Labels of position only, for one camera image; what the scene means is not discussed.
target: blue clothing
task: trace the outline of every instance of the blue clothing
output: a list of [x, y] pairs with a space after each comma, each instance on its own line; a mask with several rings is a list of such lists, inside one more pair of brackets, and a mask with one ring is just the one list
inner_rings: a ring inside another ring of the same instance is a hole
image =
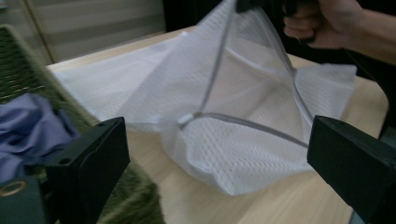
[[25, 175], [25, 165], [45, 164], [78, 137], [64, 111], [54, 114], [41, 96], [26, 93], [0, 105], [0, 183]]

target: white mesh bag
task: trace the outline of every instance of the white mesh bag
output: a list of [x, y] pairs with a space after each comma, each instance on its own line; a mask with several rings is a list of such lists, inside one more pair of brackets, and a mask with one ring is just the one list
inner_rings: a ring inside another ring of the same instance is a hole
[[339, 118], [355, 67], [294, 69], [260, 9], [223, 1], [156, 66], [118, 115], [161, 133], [187, 173], [237, 195], [311, 170], [316, 114]]

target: wooden table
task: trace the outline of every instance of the wooden table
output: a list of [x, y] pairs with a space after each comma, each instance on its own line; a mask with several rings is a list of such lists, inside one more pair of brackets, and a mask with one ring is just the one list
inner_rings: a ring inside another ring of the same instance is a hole
[[[180, 32], [56, 63], [49, 69], [61, 71], [98, 62], [158, 43]], [[312, 64], [294, 56], [290, 58], [295, 67]], [[387, 107], [385, 95], [376, 83], [358, 77], [342, 120], [378, 136]], [[265, 189], [233, 197], [187, 175], [165, 154], [158, 135], [129, 131], [128, 138], [131, 156], [160, 187], [163, 214], [169, 224], [347, 224], [350, 219], [352, 209], [315, 172], [290, 176]]]

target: person's arm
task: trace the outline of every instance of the person's arm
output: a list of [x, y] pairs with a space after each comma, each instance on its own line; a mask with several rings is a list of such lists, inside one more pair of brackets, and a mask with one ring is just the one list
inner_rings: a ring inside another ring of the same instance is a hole
[[363, 9], [355, 0], [301, 3], [286, 17], [284, 32], [298, 39], [315, 36], [312, 48], [350, 49], [396, 65], [396, 17]]

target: wicker basket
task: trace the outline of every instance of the wicker basket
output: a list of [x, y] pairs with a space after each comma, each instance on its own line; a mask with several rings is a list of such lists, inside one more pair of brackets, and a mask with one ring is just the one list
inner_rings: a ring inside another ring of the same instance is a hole
[[[98, 122], [59, 85], [9, 25], [0, 25], [0, 104], [32, 92], [63, 109], [82, 132]], [[111, 193], [100, 223], [163, 223], [157, 186], [131, 158]]]

